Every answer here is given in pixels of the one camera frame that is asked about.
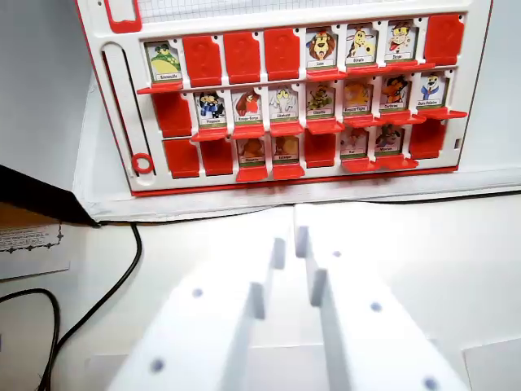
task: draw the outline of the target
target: paper card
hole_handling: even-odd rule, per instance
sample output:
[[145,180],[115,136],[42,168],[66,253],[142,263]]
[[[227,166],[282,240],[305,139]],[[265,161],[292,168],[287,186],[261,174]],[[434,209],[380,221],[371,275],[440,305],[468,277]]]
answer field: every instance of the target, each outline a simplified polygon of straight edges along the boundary
[[269,119],[271,122],[296,121],[299,119],[298,94],[291,86],[268,89]]
[[398,112],[407,108],[409,101],[410,81],[405,75],[387,77],[382,80],[380,95],[381,112]]
[[404,130],[400,126],[384,125],[376,134],[375,156],[399,155],[403,143]]
[[376,56],[377,32],[372,24],[350,24],[345,63],[348,67],[373,64]]
[[232,92],[231,100],[237,125],[262,123],[261,96],[254,90]]
[[274,165],[299,162],[299,139],[296,136],[273,137],[272,148]]
[[182,79],[179,54],[168,41],[147,42],[145,52],[153,81]]
[[266,162],[264,140],[260,138],[243,138],[237,140],[239,166],[254,167]]
[[441,108],[445,105],[447,95],[447,77],[437,73],[423,73],[420,79],[420,100],[416,108]]
[[360,128],[348,128],[340,134],[340,159],[367,156],[367,132]]
[[225,100],[214,91],[194,93],[200,128],[220,128],[226,125]]
[[344,116],[363,116],[371,112],[373,86],[365,80],[346,81],[344,85]]
[[414,58],[418,28],[412,20],[393,20],[387,27],[385,59],[388,63],[407,61]]
[[308,83],[306,90],[306,116],[308,119],[328,118],[335,115],[335,88],[326,83]]
[[338,36],[331,27],[318,27],[306,31],[306,68],[320,69],[336,66]]

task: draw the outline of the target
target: black cable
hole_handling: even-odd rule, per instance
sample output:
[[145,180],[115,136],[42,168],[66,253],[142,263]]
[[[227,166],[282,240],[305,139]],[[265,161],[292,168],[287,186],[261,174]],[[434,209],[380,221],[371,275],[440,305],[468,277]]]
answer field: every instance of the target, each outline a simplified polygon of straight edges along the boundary
[[50,378],[52,377],[52,368],[55,365],[56,357],[58,356],[59,351],[63,348],[63,345],[71,338],[71,336],[77,332],[81,326],[83,326],[91,317],[96,313],[99,308],[105,304],[108,299],[111,298],[111,296],[116,293],[116,291],[123,285],[123,283],[127,280],[127,278],[132,274],[134,269],[139,263],[139,258],[141,258],[142,254],[142,241],[141,236],[139,235],[138,227],[136,224],[130,223],[130,226],[132,227],[132,232],[134,233],[134,238],[136,239],[136,255],[134,256],[134,259],[132,260],[132,263],[129,266],[129,269],[121,276],[121,278],[118,280],[116,284],[111,288],[110,291],[108,291],[105,296],[103,296],[99,301],[94,304],[94,306],[79,320],[78,323],[76,323],[74,326],[71,327],[71,329],[65,333],[64,336],[62,336],[58,341],[58,334],[59,334],[59,304],[56,300],[55,295],[53,295],[51,292],[47,291],[46,289],[41,288],[35,288],[35,289],[28,289],[26,291],[20,291],[11,293],[10,295],[0,297],[0,303],[7,301],[9,299],[24,296],[28,294],[33,293],[42,293],[49,297],[50,302],[53,305],[53,310],[55,312],[55,330],[53,333],[53,339],[52,344],[50,347],[50,354],[49,354],[49,360],[46,365],[46,369],[43,372],[42,380],[40,381],[40,385],[38,386],[37,391],[50,391]]

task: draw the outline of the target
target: cartoon face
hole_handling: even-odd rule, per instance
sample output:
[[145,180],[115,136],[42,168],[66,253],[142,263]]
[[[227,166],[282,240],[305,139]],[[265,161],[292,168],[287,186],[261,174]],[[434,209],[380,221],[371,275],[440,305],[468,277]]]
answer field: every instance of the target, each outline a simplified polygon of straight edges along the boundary
[[309,55],[314,59],[325,59],[335,49],[335,39],[327,32],[317,33],[309,42]]
[[401,45],[405,42],[407,35],[409,34],[409,24],[407,23],[399,23],[394,29],[392,29],[392,41],[398,45]]
[[429,90],[434,90],[438,86],[438,76],[430,75],[427,78],[427,88]]

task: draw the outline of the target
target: character card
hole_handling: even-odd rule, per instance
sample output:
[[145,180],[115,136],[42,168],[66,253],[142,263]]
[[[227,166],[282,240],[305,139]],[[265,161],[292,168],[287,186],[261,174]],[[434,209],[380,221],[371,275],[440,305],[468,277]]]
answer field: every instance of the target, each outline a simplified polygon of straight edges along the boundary
[[367,132],[360,128],[347,128],[340,134],[340,159],[367,156]]
[[194,93],[200,128],[220,128],[226,125],[225,100],[216,91]]
[[387,27],[385,56],[388,63],[407,61],[414,58],[418,28],[412,20],[393,20]]
[[375,156],[399,155],[403,143],[404,130],[399,126],[384,125],[378,129]]
[[344,85],[344,116],[362,116],[371,113],[373,86],[364,80],[346,81]]
[[181,65],[177,49],[170,47],[168,41],[147,42],[145,52],[153,81],[180,80]]
[[348,49],[345,63],[348,67],[373,64],[376,56],[376,31],[370,23],[348,26]]
[[234,119],[237,125],[262,123],[261,96],[253,89],[231,93]]
[[306,116],[308,119],[335,116],[335,88],[326,83],[308,83]]
[[268,89],[269,119],[272,122],[296,121],[299,119],[298,94],[291,86],[276,86]]
[[409,101],[410,81],[405,75],[387,77],[382,80],[380,95],[381,112],[397,112],[405,110]]
[[307,29],[306,68],[333,68],[336,65],[336,45],[338,36],[330,27]]
[[237,140],[237,150],[239,152],[239,167],[254,167],[265,164],[264,140],[242,138]]
[[447,95],[447,78],[435,73],[423,73],[420,79],[421,98],[416,105],[422,108],[441,108],[445,105]]
[[299,139],[295,136],[273,137],[272,149],[274,165],[299,162]]

